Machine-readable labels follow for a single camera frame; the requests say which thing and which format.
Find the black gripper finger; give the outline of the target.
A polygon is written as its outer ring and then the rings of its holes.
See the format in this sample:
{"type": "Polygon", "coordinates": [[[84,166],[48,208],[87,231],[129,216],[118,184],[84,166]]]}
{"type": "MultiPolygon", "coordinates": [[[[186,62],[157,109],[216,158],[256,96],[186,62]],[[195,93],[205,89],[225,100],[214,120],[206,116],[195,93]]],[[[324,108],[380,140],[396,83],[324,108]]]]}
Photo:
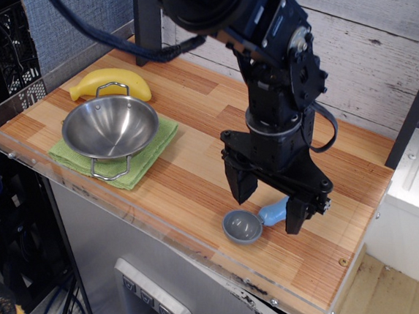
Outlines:
{"type": "Polygon", "coordinates": [[[257,189],[258,180],[252,173],[253,168],[233,157],[225,157],[224,170],[230,192],[240,205],[243,204],[257,189]]]}
{"type": "Polygon", "coordinates": [[[315,213],[314,204],[308,198],[296,196],[289,199],[286,207],[285,230],[289,235],[299,234],[304,221],[310,220],[315,213]]]}

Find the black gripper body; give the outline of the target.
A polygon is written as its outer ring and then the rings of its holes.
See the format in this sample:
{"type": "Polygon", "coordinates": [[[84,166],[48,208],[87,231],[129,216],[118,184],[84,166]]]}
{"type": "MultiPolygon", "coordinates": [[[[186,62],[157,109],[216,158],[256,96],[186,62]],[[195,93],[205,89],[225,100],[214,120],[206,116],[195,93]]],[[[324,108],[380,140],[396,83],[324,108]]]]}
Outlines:
{"type": "Polygon", "coordinates": [[[290,198],[308,198],[314,204],[314,213],[324,214],[331,204],[329,194],[333,183],[314,164],[310,153],[325,152],[334,140],[320,148],[314,147],[314,120],[312,113],[294,113],[278,126],[262,122],[247,111],[247,132],[221,132],[220,139],[224,143],[222,159],[233,157],[250,165],[258,181],[290,198]]]}

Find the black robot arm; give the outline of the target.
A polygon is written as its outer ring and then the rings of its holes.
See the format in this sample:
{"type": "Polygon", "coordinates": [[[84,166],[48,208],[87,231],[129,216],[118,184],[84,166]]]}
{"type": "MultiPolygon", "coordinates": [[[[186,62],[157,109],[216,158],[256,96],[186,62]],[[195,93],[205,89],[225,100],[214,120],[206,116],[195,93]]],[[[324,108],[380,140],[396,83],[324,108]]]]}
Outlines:
{"type": "Polygon", "coordinates": [[[333,183],[313,163],[317,114],[336,118],[317,103],[327,73],[312,47],[307,13],[296,0],[157,0],[176,25],[213,37],[233,51],[248,89],[246,132],[221,134],[225,175],[243,203],[265,182],[284,193],[286,232],[297,234],[324,213],[333,183]]]}

